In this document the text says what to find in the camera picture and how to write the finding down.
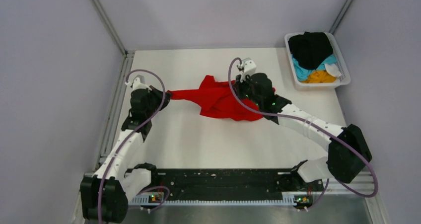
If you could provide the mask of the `red t shirt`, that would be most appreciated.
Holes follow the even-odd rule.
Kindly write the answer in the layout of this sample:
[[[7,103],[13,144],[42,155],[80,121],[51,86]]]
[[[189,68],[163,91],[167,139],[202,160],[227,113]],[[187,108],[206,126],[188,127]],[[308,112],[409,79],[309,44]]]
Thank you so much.
[[[173,90],[172,100],[187,100],[200,106],[200,115],[216,119],[234,121],[256,121],[263,115],[251,112],[243,107],[232,94],[227,81],[216,81],[214,76],[207,75],[197,89]],[[267,113],[279,113],[282,100],[274,94],[261,106],[248,99],[241,100],[251,109]]]

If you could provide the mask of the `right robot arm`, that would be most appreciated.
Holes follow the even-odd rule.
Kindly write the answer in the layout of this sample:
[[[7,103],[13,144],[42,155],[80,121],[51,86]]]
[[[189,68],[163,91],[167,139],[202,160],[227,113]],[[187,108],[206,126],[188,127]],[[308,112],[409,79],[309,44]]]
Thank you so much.
[[[248,105],[248,111],[302,134],[326,151],[326,156],[306,159],[292,169],[296,172],[291,177],[295,189],[305,190],[312,181],[327,178],[349,184],[371,161],[371,153],[358,126],[342,127],[304,112],[277,95],[266,74],[237,75],[233,90],[238,99],[255,106]]]

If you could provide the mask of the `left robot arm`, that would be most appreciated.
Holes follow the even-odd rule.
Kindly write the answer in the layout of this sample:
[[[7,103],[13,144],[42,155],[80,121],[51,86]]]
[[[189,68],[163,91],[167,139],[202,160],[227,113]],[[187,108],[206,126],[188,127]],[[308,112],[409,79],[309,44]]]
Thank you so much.
[[[142,164],[129,168],[133,156],[149,134],[152,117],[164,109],[171,99],[170,92],[153,86],[133,89],[130,109],[117,142],[104,163],[91,177],[80,184],[83,217],[106,223],[121,223],[128,212],[129,202],[145,188],[155,190],[159,177],[156,167]]]

